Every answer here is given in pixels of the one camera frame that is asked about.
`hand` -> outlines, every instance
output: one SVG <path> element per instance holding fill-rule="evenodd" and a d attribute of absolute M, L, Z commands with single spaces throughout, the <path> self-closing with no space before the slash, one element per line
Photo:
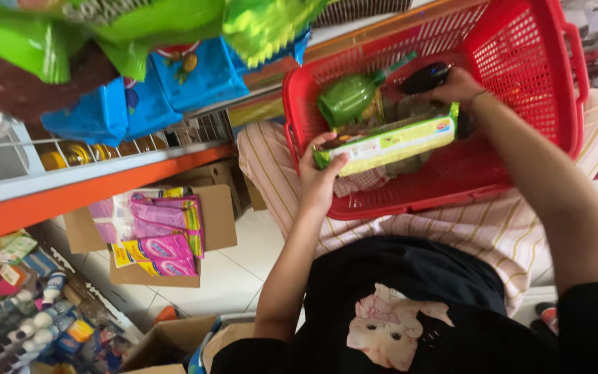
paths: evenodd
<path fill-rule="evenodd" d="M 301 160 L 299 179 L 301 180 L 301 202 L 299 210 L 310 210 L 324 218 L 332 206 L 334 181 L 340 170 L 347 164 L 347 155 L 340 154 L 324 170 L 318 170 L 313 158 L 313 146 L 336 138 L 335 132 L 324 132 L 311 140 Z"/>
<path fill-rule="evenodd" d="M 459 67 L 449 71 L 446 83 L 424 94 L 429 100 L 470 105 L 472 98 L 484 90 L 469 72 Z"/>

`black t-shirt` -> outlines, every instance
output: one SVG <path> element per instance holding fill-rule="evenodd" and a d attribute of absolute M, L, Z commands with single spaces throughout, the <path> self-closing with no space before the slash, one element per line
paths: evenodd
<path fill-rule="evenodd" d="M 378 236 L 322 256 L 303 304 L 289 344 L 236 341 L 212 374 L 598 373 L 598 283 L 561 297 L 554 348 L 506 316 L 493 268 L 429 240 Z"/>

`bracelet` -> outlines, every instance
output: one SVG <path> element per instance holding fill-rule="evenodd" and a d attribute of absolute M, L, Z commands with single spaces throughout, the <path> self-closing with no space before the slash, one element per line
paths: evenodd
<path fill-rule="evenodd" d="M 481 95 L 483 95 L 483 94 L 485 94 L 485 93 L 488 93 L 488 90 L 486 90 L 486 89 L 483 89 L 483 90 L 481 90 L 481 91 L 477 92 L 476 94 L 474 94 L 474 96 L 473 96 L 473 97 L 470 99 L 470 105 L 472 105 L 472 102 L 474 102 L 474 99 L 475 99 L 476 97 L 479 97 L 479 96 L 481 96 Z"/>

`cat print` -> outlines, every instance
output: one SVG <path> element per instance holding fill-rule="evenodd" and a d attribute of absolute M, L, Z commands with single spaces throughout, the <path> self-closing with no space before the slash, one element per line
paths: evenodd
<path fill-rule="evenodd" d="M 375 293 L 357 302 L 356 317 L 350 322 L 347 346 L 362 351 L 374 363 L 408 371 L 423 326 L 419 312 L 439 319 L 450 327 L 449 307 L 440 302 L 417 302 L 386 285 L 376 283 Z"/>

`striped pants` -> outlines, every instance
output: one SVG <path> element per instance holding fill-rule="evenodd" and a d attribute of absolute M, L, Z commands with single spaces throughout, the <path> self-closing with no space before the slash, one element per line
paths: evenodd
<path fill-rule="evenodd" d="M 578 166 L 593 178 L 598 171 L 598 90 L 591 90 L 585 111 L 583 150 Z M 237 138 L 241 170 L 262 193 L 284 237 L 292 227 L 301 196 L 282 127 L 276 123 L 249 124 Z M 509 315 L 518 309 L 529 287 L 537 253 L 547 251 L 544 227 L 513 189 L 497 196 L 416 214 L 370 220 L 326 218 L 316 257 L 372 235 L 428 238 L 465 251 L 490 264 L 505 285 Z"/>

